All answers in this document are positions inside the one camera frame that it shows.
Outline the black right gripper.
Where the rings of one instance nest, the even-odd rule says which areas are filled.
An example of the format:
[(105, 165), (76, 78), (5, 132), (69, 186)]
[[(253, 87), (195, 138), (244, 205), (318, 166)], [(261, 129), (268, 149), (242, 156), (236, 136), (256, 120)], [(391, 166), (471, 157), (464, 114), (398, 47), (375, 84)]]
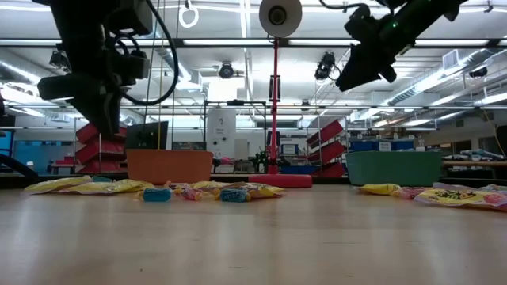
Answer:
[(397, 78), (392, 64), (395, 57), (388, 51), (387, 44), (379, 31), (390, 17), (375, 19), (366, 4), (359, 4), (345, 24), (345, 31), (358, 44), (350, 46), (349, 61), (336, 80), (340, 91), (353, 89), (363, 84), (386, 79), (393, 82)]

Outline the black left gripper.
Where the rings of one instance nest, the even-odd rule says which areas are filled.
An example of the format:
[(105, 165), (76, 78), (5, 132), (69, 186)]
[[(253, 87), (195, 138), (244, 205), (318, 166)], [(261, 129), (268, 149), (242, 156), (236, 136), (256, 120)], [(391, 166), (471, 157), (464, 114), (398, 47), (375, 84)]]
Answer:
[(96, 63), (90, 59), (72, 61), (62, 47), (51, 54), (50, 64), (64, 75), (42, 78), (37, 84), (40, 97), (46, 101), (73, 101), (75, 108), (102, 134), (111, 139), (120, 131), (121, 95), (108, 93), (105, 109), (99, 97), (111, 86), (133, 86), (148, 75), (150, 60), (140, 49), (107, 51)]

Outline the red storage bin rack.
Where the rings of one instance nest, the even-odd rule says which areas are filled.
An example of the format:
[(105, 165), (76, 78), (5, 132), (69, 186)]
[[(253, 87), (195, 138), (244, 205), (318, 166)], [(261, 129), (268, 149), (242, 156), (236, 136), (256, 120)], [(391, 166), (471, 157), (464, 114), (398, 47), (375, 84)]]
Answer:
[(339, 178), (345, 174), (341, 162), (341, 157), (346, 152), (346, 147), (340, 140), (343, 131), (342, 125), (334, 120), (307, 139), (307, 161), (315, 167), (312, 176)]
[(123, 173), (126, 171), (124, 143), (127, 128), (120, 127), (111, 139), (104, 139), (91, 123), (75, 132), (75, 150), (70, 156), (51, 164), (52, 173), (69, 169), (70, 174)]

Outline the black monitor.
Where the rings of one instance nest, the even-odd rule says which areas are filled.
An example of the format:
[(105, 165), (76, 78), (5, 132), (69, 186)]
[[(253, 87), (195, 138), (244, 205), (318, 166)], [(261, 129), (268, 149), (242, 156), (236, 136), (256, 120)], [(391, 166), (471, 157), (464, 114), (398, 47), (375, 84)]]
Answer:
[(142, 123), (127, 127), (124, 148), (164, 150), (166, 148), (168, 121)]

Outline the blue storage bins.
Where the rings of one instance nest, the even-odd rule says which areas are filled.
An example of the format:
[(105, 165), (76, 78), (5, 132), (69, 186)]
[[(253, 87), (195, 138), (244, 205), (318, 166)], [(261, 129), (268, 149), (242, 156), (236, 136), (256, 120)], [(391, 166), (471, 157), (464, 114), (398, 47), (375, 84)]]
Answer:
[(349, 153), (361, 151), (413, 151), (412, 140), (355, 140), (349, 143)]

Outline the blue partition panel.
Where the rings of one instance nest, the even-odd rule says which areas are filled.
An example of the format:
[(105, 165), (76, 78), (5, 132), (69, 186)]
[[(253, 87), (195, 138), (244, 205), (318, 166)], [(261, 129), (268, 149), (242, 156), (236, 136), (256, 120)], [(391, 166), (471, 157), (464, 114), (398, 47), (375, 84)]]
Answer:
[(53, 165), (73, 154), (74, 144), (66, 141), (17, 140), (13, 147), (13, 157), (39, 175), (55, 174)]

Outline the orange plastic bin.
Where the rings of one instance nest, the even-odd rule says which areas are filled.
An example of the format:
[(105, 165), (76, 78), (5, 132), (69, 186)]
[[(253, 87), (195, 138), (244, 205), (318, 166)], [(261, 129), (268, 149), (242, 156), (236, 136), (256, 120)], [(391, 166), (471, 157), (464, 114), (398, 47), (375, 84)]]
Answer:
[(213, 153), (205, 150), (126, 150), (128, 177), (152, 184), (208, 181)]

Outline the teal green plastic bin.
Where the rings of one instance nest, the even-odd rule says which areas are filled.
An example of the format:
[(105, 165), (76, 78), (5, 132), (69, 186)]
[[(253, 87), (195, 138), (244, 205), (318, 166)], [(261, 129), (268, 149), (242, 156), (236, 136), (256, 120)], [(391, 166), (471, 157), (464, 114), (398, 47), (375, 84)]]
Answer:
[(431, 186), (440, 179), (441, 152), (360, 151), (346, 155), (351, 184)]

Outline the white cabinet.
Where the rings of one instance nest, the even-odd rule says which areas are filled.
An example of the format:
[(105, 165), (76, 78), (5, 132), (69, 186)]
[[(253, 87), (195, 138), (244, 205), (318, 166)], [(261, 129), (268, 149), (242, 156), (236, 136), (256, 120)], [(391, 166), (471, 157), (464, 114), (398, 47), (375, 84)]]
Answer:
[(233, 158), (236, 139), (236, 110), (214, 108), (207, 115), (207, 150), (217, 158)]

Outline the red desk lamp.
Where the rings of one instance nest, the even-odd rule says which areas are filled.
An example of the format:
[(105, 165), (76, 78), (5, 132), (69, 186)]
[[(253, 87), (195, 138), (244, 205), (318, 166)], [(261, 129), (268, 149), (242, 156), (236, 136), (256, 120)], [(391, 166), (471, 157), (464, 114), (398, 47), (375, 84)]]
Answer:
[(250, 182), (269, 184), (280, 188), (309, 188), (312, 178), (309, 175), (280, 174), (277, 145), (277, 112), (279, 96), (278, 51), (280, 38), (290, 36), (302, 20), (300, 0), (262, 0), (259, 6), (259, 21), (264, 31), (273, 39), (273, 85), (272, 92), (272, 126), (271, 144), (266, 174), (254, 175)]

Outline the wooden workbench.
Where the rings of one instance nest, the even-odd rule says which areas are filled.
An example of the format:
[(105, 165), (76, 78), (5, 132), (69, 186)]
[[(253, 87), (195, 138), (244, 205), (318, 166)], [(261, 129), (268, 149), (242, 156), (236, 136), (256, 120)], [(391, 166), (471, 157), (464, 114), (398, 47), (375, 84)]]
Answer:
[(465, 167), (507, 167), (507, 161), (442, 161), (443, 167), (465, 166)]

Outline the black metal stand frame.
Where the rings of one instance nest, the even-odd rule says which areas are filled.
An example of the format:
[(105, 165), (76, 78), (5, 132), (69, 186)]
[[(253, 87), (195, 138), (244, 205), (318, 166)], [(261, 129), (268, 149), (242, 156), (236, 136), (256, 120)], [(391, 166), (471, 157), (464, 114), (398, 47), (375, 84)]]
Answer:
[(236, 139), (233, 158), (217, 158), (213, 155), (212, 172), (255, 172), (258, 167), (250, 160), (265, 151), (267, 131), (256, 128), (258, 119), (266, 121), (268, 110), (264, 101), (205, 101), (203, 110), (203, 142), (207, 150), (207, 115), (214, 108), (232, 108), (236, 110)]

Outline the black overhead frame beam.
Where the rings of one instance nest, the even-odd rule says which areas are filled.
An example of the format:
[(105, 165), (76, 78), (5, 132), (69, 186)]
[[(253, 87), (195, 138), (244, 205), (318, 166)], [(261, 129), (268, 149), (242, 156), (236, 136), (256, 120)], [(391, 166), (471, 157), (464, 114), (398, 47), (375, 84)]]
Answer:
[[(54, 48), (58, 39), (0, 39), (0, 48)], [(268, 38), (191, 38), (173, 40), (176, 48), (270, 48), (273, 39)], [(280, 48), (348, 48), (359, 44), (349, 38), (285, 38), (279, 40)], [(473, 49), (507, 48), (507, 38), (501, 39), (417, 39), (414, 48), (419, 49)]]

